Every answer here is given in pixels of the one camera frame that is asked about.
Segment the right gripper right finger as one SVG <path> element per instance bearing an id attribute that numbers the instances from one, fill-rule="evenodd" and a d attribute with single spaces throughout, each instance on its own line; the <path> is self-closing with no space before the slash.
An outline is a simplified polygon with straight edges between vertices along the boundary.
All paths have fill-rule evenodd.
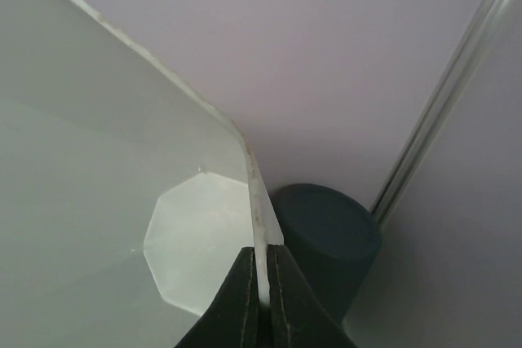
<path id="1" fill-rule="evenodd" d="M 270 244 L 267 262 L 275 347 L 351 348 L 355 345 L 319 303 L 284 245 Z"/>

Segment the dark grey round bin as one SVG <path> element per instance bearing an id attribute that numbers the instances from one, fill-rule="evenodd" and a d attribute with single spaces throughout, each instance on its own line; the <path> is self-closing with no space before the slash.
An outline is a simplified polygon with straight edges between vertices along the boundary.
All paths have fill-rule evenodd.
<path id="1" fill-rule="evenodd" d="M 382 246 L 373 215 L 351 197 L 297 183 L 272 194 L 285 246 L 320 304 L 341 323 Z"/>

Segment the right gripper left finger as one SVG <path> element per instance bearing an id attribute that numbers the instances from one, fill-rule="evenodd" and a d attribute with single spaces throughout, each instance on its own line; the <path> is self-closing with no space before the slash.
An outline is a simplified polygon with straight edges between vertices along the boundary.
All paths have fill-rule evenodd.
<path id="1" fill-rule="evenodd" d="M 254 249 L 241 249 L 203 316 L 176 345 L 178 348 L 255 347 L 259 298 Z"/>

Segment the white faceted bin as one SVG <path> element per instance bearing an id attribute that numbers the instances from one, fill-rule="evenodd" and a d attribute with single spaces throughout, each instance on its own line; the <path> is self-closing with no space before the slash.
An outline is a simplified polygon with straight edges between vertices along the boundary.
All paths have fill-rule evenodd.
<path id="1" fill-rule="evenodd" d="M 283 235 L 250 145 L 83 0 L 1 0 L 1 344 L 173 347 Z"/>

